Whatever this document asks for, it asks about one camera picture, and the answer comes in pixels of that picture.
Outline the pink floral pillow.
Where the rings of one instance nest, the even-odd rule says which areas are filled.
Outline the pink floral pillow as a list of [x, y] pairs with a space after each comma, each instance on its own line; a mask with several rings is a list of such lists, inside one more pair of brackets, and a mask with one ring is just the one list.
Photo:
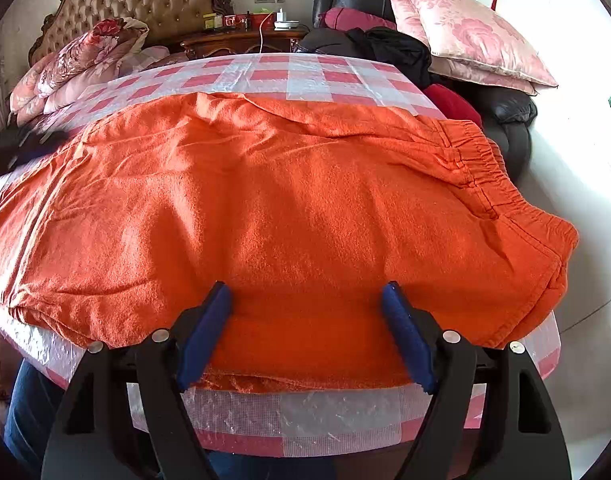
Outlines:
[[390, 0], [399, 32], [423, 42], [430, 72], [452, 79], [519, 90], [557, 81], [520, 32], [476, 0]]

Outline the red box on nightstand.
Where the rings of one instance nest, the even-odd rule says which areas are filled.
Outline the red box on nightstand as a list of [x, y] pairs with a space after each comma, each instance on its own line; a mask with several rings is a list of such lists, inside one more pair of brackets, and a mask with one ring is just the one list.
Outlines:
[[226, 14], [223, 16], [223, 26], [228, 29], [251, 30], [272, 29], [276, 20], [275, 12]]

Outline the red white checkered tablecloth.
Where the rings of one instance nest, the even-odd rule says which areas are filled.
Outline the red white checkered tablecloth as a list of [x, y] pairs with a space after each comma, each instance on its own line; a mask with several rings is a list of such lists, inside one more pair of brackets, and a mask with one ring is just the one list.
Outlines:
[[[398, 106], [441, 112], [393, 66], [317, 54], [243, 54], [178, 63], [94, 84], [40, 130], [77, 132], [120, 108], [168, 94], [255, 93], [276, 99]], [[210, 450], [275, 457], [341, 455], [413, 440], [430, 399], [415, 385], [378, 390], [183, 396]]]

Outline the floral folded quilt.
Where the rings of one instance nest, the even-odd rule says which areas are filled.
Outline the floral folded quilt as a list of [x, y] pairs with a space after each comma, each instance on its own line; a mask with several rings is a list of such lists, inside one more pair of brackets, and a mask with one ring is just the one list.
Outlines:
[[34, 63], [14, 87], [10, 113], [22, 127], [80, 99], [95, 84], [145, 70], [170, 55], [147, 48], [149, 27], [135, 18], [109, 18]]

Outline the orange pants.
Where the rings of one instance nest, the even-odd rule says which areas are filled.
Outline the orange pants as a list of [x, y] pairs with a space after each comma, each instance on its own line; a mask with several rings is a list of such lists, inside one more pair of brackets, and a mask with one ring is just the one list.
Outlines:
[[93, 122], [2, 192], [0, 308], [125, 347], [223, 282], [203, 387], [393, 388], [409, 375], [383, 286], [502, 347], [563, 298], [578, 241], [467, 120], [176, 94]]

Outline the red cushion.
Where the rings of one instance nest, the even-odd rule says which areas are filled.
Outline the red cushion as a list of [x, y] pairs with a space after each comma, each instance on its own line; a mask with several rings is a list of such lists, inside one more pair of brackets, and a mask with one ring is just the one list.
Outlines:
[[462, 96], [442, 84], [430, 84], [423, 90], [425, 96], [447, 118], [454, 120], [470, 120], [479, 129], [482, 128], [480, 114]]

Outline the dark wooden nightstand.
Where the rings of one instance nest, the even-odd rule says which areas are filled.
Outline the dark wooden nightstand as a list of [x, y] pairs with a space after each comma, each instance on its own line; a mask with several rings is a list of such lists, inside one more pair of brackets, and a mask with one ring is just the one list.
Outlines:
[[180, 43], [190, 60], [263, 52], [293, 52], [309, 30], [226, 30], [190, 36]]

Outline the maroon cushion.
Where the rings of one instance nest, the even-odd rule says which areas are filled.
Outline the maroon cushion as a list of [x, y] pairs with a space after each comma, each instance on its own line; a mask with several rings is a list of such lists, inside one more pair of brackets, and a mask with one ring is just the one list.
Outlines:
[[325, 27], [340, 30], [340, 32], [347, 32], [354, 28], [359, 28], [364, 32], [375, 27], [397, 29], [397, 24], [394, 22], [350, 8], [332, 8], [319, 15], [319, 18]]

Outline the black garment on chair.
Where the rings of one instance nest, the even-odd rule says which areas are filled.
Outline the black garment on chair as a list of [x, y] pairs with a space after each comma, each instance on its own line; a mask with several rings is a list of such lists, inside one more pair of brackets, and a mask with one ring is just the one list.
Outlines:
[[345, 36], [362, 58], [393, 65], [420, 90], [432, 84], [430, 49], [420, 40], [386, 27], [353, 28]]

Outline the blue jeans leg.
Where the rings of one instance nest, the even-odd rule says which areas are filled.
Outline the blue jeans leg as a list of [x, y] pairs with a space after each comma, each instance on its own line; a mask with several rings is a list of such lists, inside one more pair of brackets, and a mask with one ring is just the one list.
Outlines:
[[4, 442], [30, 479], [39, 479], [52, 426], [64, 395], [27, 360], [20, 364], [9, 405]]

